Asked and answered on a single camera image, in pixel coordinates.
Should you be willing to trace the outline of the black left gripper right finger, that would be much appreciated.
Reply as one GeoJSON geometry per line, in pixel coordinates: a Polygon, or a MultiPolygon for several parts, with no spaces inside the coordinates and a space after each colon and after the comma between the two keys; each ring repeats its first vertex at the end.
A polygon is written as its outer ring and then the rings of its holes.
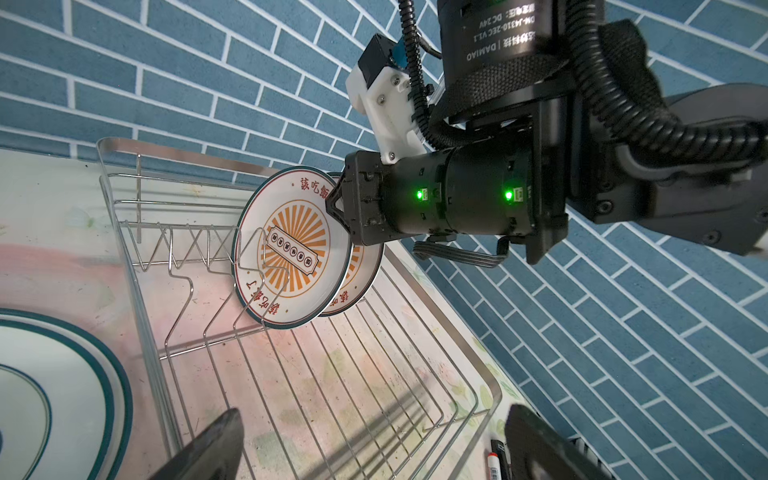
{"type": "Polygon", "coordinates": [[[612,478],[607,466],[582,439],[562,437],[523,404],[511,405],[505,439],[513,479],[612,478]]]}

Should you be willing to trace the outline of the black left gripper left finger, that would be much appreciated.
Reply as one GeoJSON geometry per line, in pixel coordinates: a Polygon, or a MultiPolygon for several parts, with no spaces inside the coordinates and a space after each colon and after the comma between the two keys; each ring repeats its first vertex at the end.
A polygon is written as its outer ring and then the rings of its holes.
{"type": "Polygon", "coordinates": [[[243,447],[241,413],[230,408],[150,479],[236,479],[243,447]]]}

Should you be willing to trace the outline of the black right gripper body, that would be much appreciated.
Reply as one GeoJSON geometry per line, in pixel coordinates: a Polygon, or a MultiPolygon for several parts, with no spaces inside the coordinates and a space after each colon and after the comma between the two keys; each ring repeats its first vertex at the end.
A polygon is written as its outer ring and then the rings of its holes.
{"type": "Polygon", "coordinates": [[[345,228],[355,245],[396,239],[396,230],[381,206],[383,174],[379,153],[353,152],[346,156],[337,183],[325,199],[326,212],[345,228]]]}

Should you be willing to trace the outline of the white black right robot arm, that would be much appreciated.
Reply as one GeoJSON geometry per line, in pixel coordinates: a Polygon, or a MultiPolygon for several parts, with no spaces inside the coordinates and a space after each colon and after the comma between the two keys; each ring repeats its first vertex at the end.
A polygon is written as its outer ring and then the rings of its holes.
{"type": "Polygon", "coordinates": [[[355,244],[489,269],[515,244],[536,264],[573,208],[766,255],[765,86],[664,97],[639,28],[600,1],[442,1],[436,88],[414,5],[398,11],[401,38],[373,36],[346,83],[378,144],[326,201],[355,244]]]}

